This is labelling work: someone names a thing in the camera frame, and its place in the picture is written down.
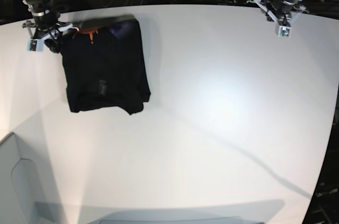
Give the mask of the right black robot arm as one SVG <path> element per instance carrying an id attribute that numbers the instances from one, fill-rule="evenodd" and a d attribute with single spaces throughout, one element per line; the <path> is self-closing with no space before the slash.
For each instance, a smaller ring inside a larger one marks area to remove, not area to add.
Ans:
<path id="1" fill-rule="evenodd" d="M 22 0 L 28 7 L 33 20 L 27 20 L 22 28 L 30 35 L 29 51 L 42 51 L 44 47 L 53 53 L 60 52 L 61 37 L 65 31 L 73 28 L 71 22 L 59 21 L 60 13 L 54 9 L 55 0 Z"/>

